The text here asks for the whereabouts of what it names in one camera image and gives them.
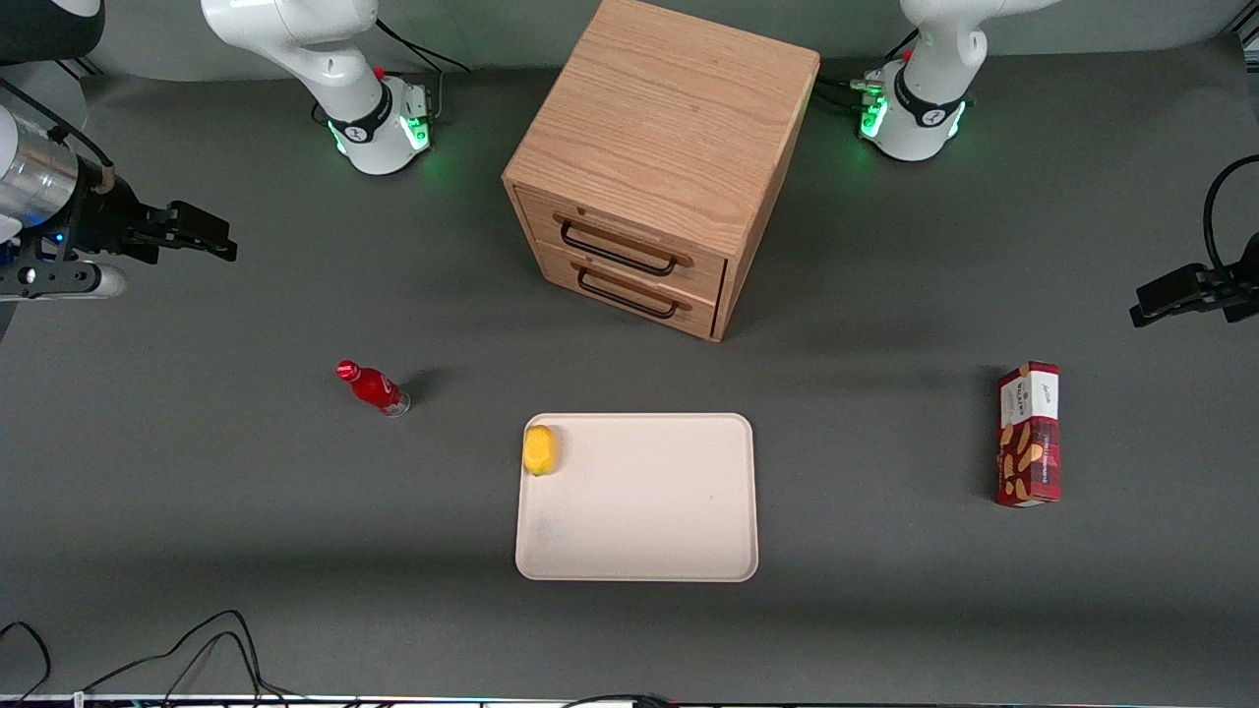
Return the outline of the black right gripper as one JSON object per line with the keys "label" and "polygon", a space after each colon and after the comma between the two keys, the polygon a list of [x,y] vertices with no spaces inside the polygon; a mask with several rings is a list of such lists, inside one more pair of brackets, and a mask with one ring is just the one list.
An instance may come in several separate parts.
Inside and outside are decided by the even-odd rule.
{"label": "black right gripper", "polygon": [[[146,234],[150,223],[161,234]],[[228,220],[185,202],[145,205],[121,178],[106,193],[91,186],[76,189],[71,202],[54,215],[54,234],[69,248],[82,254],[123,256],[144,265],[157,265],[165,249],[190,249],[234,262],[238,243],[229,238],[229,229]]]}

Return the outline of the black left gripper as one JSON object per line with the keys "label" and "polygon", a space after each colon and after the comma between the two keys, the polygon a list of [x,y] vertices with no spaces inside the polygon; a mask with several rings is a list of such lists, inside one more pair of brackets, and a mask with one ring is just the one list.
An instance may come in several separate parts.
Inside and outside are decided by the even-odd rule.
{"label": "black left gripper", "polygon": [[1167,317],[1221,310],[1229,324],[1258,314],[1258,241],[1255,232],[1241,257],[1222,267],[1222,278],[1205,265],[1183,265],[1138,287],[1131,323],[1144,328]]}

